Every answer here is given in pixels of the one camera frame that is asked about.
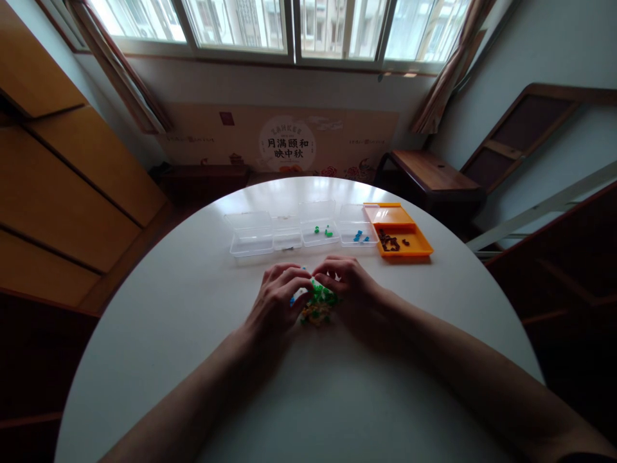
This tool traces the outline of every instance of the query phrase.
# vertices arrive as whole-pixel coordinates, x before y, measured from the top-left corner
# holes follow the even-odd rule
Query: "window pane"
[[[278,0],[188,0],[200,47],[286,53]]]
[[[111,35],[186,42],[171,0],[91,0]]]
[[[385,11],[386,0],[356,0],[349,48],[351,59],[375,59]]]
[[[470,0],[398,0],[386,60],[445,62]]]
[[[303,57],[331,59],[343,57],[346,7],[345,0],[300,0],[300,40]]]

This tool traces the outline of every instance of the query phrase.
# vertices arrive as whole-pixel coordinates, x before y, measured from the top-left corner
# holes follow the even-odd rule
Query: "white round table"
[[[303,201],[401,202],[434,248],[393,265],[340,244],[235,259],[227,213],[296,213]],[[56,462],[94,462],[246,318],[266,268],[355,255],[380,284],[542,375],[525,331],[482,263],[446,227],[369,185],[297,177],[215,201],[169,233],[109,304],[75,375]],[[219,429],[199,461],[504,461],[510,456],[425,368],[383,356],[334,321],[304,327],[275,376]]]

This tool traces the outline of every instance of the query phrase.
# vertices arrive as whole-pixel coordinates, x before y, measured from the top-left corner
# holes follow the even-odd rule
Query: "poster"
[[[257,172],[371,181],[398,113],[167,103],[174,131],[157,135],[172,164],[249,165]]]
[[[302,120],[275,116],[264,124],[259,150],[267,166],[275,172],[305,172],[315,160],[315,137]]]

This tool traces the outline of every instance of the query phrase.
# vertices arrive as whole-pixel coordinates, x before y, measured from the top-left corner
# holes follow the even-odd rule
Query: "orange box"
[[[382,243],[377,249],[382,257],[415,257],[428,256],[433,253],[433,248],[422,234],[416,222],[409,216],[400,203],[364,203],[366,215],[375,227],[377,235],[389,235],[397,238],[400,249],[395,249],[390,243],[386,247]]]

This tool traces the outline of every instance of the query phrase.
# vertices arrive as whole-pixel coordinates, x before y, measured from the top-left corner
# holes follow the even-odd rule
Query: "beige curtain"
[[[90,51],[111,81],[142,132],[169,132],[171,123],[89,5],[89,0],[64,0]]]
[[[429,94],[418,110],[411,124],[413,133],[434,134],[442,120],[445,106],[450,99],[452,90],[457,84],[461,70],[470,53],[471,45],[478,34],[484,20],[495,0],[472,0],[469,5],[465,23],[461,29],[461,35],[450,59],[437,76]]]

